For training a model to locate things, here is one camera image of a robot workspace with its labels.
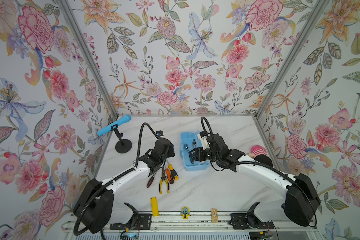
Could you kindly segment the light blue plastic toolbox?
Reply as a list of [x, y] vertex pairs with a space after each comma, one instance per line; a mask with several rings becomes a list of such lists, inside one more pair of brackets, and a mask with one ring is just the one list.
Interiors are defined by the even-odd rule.
[[187, 172], [203, 171], [210, 166], [209, 145], [200, 135], [201, 132], [181, 133], [181, 155]]

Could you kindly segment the dark red handled pliers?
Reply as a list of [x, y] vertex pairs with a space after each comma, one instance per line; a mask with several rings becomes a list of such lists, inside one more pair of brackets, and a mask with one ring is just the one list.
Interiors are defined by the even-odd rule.
[[149, 187], [153, 184], [153, 181], [154, 181], [154, 179], [155, 179], [155, 176], [156, 176], [156, 173], [154, 173], [154, 174], [150, 177], [150, 179], [149, 179], [149, 181], [148, 181], [148, 183], [147, 183], [147, 188], [149, 188]]

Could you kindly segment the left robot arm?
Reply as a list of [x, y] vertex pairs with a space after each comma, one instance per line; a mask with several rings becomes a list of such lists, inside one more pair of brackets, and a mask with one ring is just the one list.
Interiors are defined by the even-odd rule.
[[129, 203], [118, 203], [115, 197], [154, 175], [168, 158], [174, 156], [174, 145], [168, 139], [159, 138], [148, 154], [138, 158], [136, 167], [107, 180], [90, 180], [74, 207], [74, 215], [77, 217], [74, 235], [79, 236], [86, 231], [95, 234], [108, 224], [122, 224], [127, 229], [133, 228], [139, 212]]

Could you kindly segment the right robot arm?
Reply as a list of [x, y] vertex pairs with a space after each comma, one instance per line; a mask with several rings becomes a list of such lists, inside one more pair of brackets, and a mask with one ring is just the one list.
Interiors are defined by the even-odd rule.
[[246, 212], [247, 224], [258, 228], [261, 223], [276, 220], [290, 220], [308, 227], [315, 220], [321, 201], [311, 179], [305, 174], [288, 175], [273, 167], [265, 155], [254, 158], [237, 149], [229, 149], [219, 134], [206, 136], [198, 134], [201, 146], [192, 142], [193, 149], [184, 144], [191, 164], [209, 161], [216, 163], [222, 170], [231, 170], [262, 183], [281, 196], [280, 200], [268, 203], [256, 202]]

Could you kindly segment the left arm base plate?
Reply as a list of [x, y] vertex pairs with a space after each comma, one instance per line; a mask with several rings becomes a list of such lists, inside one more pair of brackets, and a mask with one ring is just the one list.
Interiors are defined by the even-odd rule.
[[116, 204], [108, 224], [110, 230], [150, 230], [152, 217], [151, 213], [140, 213], [129, 203]]

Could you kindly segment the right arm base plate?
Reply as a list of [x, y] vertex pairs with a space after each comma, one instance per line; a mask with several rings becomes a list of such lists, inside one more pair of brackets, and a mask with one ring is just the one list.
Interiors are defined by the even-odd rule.
[[261, 222], [255, 216], [255, 208], [260, 204], [260, 202], [255, 202], [248, 211], [246, 212], [235, 212], [231, 213], [231, 220], [228, 221], [228, 224], [231, 225], [234, 230], [268, 230], [273, 229], [274, 227], [270, 226], [271, 221]]

